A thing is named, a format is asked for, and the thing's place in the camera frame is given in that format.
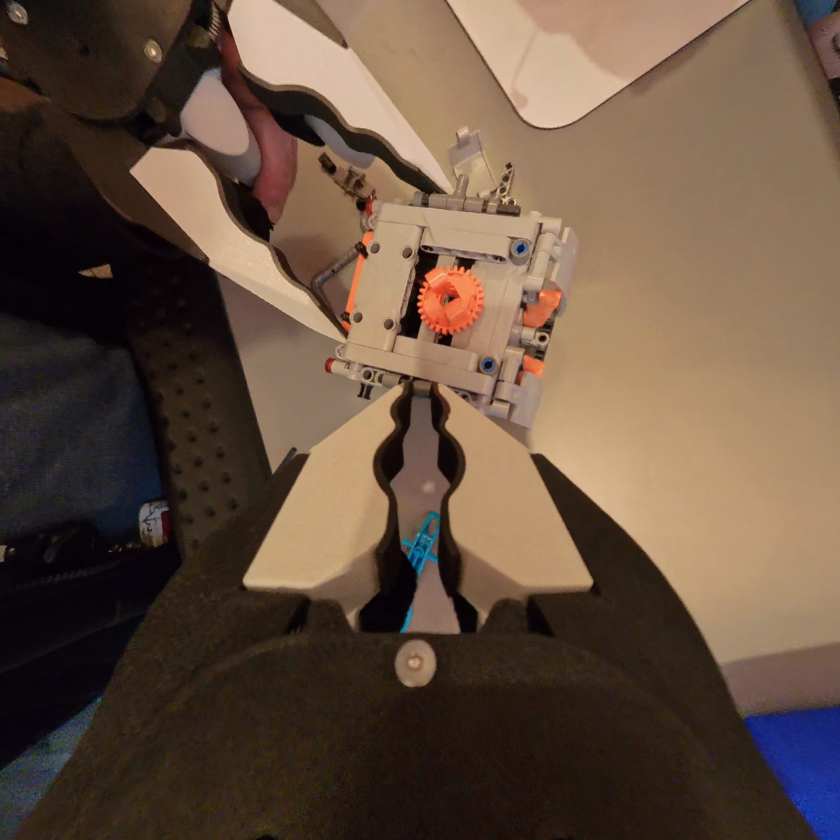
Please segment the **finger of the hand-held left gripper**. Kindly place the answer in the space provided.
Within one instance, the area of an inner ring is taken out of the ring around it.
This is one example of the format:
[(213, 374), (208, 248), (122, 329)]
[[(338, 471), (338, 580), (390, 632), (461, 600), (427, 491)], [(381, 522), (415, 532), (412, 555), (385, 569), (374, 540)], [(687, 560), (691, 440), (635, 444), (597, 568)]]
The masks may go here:
[(434, 154), (319, 2), (224, 2), (226, 67), (244, 111), (357, 170), (383, 163), (425, 193), (448, 193)]
[(152, 148), (131, 175), (207, 257), (218, 274), (339, 343), (343, 331), (301, 283), (282, 267), (277, 252), (239, 222), (223, 179), (195, 150)]

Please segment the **grey orange toy block model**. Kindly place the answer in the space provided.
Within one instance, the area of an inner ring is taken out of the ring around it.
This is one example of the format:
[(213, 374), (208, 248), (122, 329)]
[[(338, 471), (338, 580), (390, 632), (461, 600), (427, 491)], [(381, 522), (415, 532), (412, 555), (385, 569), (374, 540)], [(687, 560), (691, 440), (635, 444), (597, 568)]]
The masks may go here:
[(579, 240), (560, 218), (499, 195), (416, 192), (369, 203), (325, 371), (360, 386), (446, 385), (488, 417), (531, 429)]

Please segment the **light grey curved toy panel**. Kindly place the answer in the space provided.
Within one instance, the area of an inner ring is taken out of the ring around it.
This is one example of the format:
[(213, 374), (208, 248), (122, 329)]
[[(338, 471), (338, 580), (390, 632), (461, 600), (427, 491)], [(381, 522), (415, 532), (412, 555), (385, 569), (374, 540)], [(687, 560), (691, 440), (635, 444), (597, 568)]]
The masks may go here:
[(455, 176), (456, 189), (466, 179), (466, 195), (488, 198), (497, 181), (486, 158), (480, 132), (464, 126), (456, 131), (456, 141), (447, 150), (448, 162)]

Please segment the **person's left hand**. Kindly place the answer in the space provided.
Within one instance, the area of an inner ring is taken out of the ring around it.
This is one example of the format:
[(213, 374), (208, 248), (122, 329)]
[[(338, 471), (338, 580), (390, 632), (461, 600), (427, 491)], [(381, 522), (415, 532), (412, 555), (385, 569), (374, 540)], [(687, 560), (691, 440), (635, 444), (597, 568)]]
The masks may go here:
[(252, 193), (266, 210), (270, 222), (277, 224), (298, 176), (298, 139), (279, 126), (268, 108), (249, 89), (239, 70), (238, 48), (228, 31), (220, 32), (218, 46), (223, 84), (259, 148), (261, 163)]

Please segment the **white stand with flat base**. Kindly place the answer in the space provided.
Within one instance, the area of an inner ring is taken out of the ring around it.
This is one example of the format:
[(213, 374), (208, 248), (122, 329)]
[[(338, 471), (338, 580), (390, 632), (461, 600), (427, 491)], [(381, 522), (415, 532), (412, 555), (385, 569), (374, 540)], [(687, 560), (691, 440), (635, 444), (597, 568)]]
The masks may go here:
[(527, 124), (570, 125), (738, 10), (743, 1), (449, 1)]

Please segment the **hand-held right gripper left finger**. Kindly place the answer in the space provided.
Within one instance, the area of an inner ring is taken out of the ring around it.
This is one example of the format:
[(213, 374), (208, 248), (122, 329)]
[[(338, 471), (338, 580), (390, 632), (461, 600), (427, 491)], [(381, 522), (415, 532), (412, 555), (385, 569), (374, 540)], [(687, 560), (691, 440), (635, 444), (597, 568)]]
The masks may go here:
[(411, 385), (393, 387), (317, 444), (243, 579), (246, 590), (334, 601), (358, 625), (369, 605), (398, 629), (411, 602), (392, 487), (404, 468)]

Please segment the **blue storage bin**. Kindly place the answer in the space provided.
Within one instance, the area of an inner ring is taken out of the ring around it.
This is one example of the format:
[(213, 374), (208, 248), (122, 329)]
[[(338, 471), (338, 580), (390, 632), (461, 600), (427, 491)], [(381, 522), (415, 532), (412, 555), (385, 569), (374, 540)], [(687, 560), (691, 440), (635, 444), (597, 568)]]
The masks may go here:
[(822, 839), (839, 838), (839, 708), (745, 720), (784, 790)]

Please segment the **dark perforated pad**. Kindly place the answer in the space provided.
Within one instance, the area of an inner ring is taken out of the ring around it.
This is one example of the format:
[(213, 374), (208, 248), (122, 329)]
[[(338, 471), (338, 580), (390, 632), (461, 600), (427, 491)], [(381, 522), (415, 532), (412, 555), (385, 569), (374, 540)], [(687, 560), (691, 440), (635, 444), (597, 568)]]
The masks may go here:
[(122, 279), (129, 346), (187, 559), (261, 493), (270, 464), (216, 274), (191, 257), (151, 258)]

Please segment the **printed white red card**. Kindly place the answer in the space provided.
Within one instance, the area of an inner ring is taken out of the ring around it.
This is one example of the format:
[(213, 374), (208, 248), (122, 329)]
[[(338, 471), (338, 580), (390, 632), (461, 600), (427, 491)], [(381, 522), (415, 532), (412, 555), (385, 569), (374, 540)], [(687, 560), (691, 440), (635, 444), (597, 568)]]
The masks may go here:
[(165, 499), (150, 500), (141, 506), (138, 533), (140, 543), (148, 549), (160, 548), (172, 539), (172, 516)]

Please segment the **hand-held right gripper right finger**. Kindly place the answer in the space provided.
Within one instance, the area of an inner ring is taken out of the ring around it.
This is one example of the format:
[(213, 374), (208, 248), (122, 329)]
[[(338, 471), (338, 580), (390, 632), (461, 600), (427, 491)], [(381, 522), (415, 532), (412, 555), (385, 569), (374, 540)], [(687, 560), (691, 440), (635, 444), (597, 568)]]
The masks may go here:
[(438, 563), (463, 627), (499, 602), (589, 592), (592, 575), (525, 445), (451, 388), (433, 384), (440, 505)]

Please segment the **grey bent toy tube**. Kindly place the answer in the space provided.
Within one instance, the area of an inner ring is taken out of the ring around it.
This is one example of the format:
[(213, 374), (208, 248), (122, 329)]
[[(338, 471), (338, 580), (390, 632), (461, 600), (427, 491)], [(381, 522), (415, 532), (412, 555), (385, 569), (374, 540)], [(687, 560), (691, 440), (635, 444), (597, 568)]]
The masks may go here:
[(309, 290), (315, 302), (318, 304), (320, 310), (329, 318), (331, 323), (346, 336), (349, 329), (344, 326), (345, 320), (348, 318), (347, 313), (337, 315), (324, 290), (327, 282), (332, 278), (338, 276), (345, 269), (354, 266), (359, 258), (365, 259), (367, 257), (366, 245), (362, 241), (357, 241), (351, 248), (337, 260), (332, 262), (325, 269), (321, 270), (314, 278), (311, 279)]

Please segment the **blue plastic toy wrench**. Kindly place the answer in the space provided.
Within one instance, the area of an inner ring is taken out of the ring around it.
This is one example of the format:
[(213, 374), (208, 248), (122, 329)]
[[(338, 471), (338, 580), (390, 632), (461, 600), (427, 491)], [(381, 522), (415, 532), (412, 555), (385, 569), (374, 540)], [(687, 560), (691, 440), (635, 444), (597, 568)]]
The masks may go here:
[(430, 511), (412, 538), (404, 538), (402, 546), (416, 575), (416, 592), (403, 620), (401, 633), (435, 632), (441, 623), (442, 591), (438, 575), (436, 546), (440, 516)]

